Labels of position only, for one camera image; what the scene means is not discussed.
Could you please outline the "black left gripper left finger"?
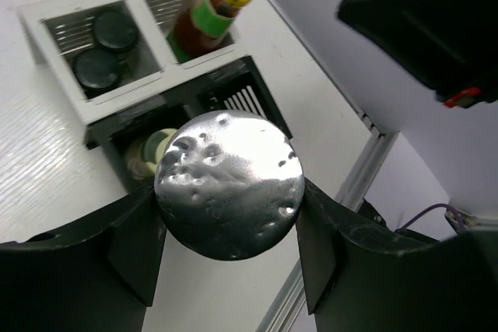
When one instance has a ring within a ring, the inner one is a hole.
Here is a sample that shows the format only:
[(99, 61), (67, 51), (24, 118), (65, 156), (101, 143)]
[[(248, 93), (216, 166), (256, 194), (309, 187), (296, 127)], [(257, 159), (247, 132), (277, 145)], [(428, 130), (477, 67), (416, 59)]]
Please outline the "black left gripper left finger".
[(145, 185), (24, 243), (2, 243), (1, 329), (142, 330), (165, 236)]

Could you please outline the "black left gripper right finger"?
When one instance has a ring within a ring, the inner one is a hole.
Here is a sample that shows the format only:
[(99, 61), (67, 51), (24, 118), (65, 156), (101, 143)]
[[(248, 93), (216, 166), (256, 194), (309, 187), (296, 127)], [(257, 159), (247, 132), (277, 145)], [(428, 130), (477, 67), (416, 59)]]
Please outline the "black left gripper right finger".
[(496, 232), (416, 240), (372, 223), (340, 225), (347, 259), (319, 331), (497, 329)]

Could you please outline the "cream-lidded seasoning shaker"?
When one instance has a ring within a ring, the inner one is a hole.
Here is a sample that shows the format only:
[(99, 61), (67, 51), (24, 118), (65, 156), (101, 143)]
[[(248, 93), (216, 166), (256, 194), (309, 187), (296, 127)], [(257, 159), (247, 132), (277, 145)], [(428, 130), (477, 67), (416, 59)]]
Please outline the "cream-lidded seasoning shaker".
[(176, 132), (176, 128), (164, 128), (148, 137), (136, 139), (128, 146), (124, 163), (134, 179), (143, 180), (155, 175), (165, 148)]

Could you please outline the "blue-labelled white granule jar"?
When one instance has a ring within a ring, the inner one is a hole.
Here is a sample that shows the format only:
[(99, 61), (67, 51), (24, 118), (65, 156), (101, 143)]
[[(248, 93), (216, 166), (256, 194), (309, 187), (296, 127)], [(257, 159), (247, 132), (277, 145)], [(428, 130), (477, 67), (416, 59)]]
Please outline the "blue-labelled white granule jar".
[(184, 124), (168, 142), (154, 190), (171, 235), (214, 260), (246, 260), (281, 242), (304, 194), (301, 162), (272, 122), (217, 110)]

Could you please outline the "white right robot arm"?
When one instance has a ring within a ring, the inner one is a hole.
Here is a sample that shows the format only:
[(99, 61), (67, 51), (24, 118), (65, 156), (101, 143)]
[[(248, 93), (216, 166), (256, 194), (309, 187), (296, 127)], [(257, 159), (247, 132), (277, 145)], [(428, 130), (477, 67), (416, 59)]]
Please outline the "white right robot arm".
[(448, 108), (497, 100), (497, 0), (342, 0), (338, 18)]

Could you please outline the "black-capped spice bottle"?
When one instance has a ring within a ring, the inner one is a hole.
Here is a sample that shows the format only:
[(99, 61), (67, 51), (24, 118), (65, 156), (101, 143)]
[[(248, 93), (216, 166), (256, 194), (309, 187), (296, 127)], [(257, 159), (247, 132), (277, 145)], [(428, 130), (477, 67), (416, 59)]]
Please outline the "black-capped spice bottle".
[(72, 71), (78, 83), (86, 91), (108, 91), (121, 80), (121, 65), (111, 53), (92, 48), (77, 54)]
[(139, 41), (139, 29), (132, 18), (116, 10), (97, 14), (91, 31), (96, 45), (114, 53), (130, 51)]

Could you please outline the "yellow-capped red sauce bottle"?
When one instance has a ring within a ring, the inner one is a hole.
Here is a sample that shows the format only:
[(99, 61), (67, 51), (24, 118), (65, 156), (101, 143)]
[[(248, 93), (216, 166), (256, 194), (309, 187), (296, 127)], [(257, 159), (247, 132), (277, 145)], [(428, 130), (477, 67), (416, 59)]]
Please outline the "yellow-capped red sauce bottle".
[(167, 41), (180, 63), (219, 48), (243, 7), (253, 0), (194, 0), (177, 17)]

